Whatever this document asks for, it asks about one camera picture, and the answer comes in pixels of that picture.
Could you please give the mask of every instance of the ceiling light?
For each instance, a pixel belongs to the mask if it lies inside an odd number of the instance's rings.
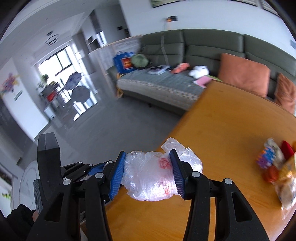
[[[48,46],[53,45],[55,42],[57,42],[58,37],[58,34],[51,36],[49,39],[45,41],[45,44],[47,44]]]

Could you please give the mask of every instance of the umbrella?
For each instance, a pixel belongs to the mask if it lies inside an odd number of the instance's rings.
[[[65,84],[65,89],[66,90],[74,89],[78,85],[80,80],[81,80],[81,73],[75,72],[71,74]]]
[[[89,89],[82,85],[75,87],[71,95],[71,98],[73,100],[81,103],[84,103],[85,101],[87,101],[89,97],[90,97]]]

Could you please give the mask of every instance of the wall socket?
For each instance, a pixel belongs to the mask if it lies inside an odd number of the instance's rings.
[[[173,21],[177,21],[178,19],[177,19],[177,16],[170,16],[166,20],[167,22],[173,22]]]

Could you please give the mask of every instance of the sofa cushion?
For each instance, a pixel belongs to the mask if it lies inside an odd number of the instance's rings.
[[[291,114],[295,112],[296,86],[283,74],[279,74],[274,103],[280,105]]]
[[[243,90],[267,96],[270,69],[263,64],[230,54],[221,54],[218,78]]]
[[[280,48],[249,35],[244,35],[244,48],[245,52],[264,59],[293,76],[296,75],[296,59]]]
[[[153,66],[166,65],[161,41],[171,67],[176,67],[184,59],[184,39],[181,30],[170,30],[146,34],[141,38],[142,53],[152,61]]]
[[[215,29],[185,29],[185,62],[194,67],[205,65],[217,76],[221,53],[244,57],[243,36],[239,33]]]
[[[269,81],[268,93],[267,93],[267,96],[269,96],[270,98],[272,99],[275,98],[274,92],[276,90],[276,82],[277,82],[277,77],[279,73],[282,73],[284,76],[286,76],[289,80],[291,80],[296,85],[296,77],[289,74],[284,69],[276,66],[275,64],[272,64],[269,61],[256,57],[255,55],[249,52],[246,52],[246,58],[249,60],[264,64],[270,69],[270,81]]]

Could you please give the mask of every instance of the plastic bag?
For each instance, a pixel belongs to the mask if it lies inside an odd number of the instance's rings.
[[[296,178],[292,177],[288,180],[277,182],[275,189],[282,203],[282,219],[284,220],[296,203]]]
[[[175,149],[181,161],[188,162],[194,171],[202,173],[202,161],[189,147],[185,149],[182,144],[170,137],[161,146],[161,148],[164,152],[170,152],[170,150]]]
[[[169,138],[162,149],[166,152],[132,151],[126,155],[122,185],[128,195],[140,201],[159,201],[178,195],[169,151],[176,149],[181,161],[188,162],[194,171],[202,172],[202,162],[179,142]]]
[[[281,168],[275,190],[282,203],[284,220],[296,203],[296,153]]]

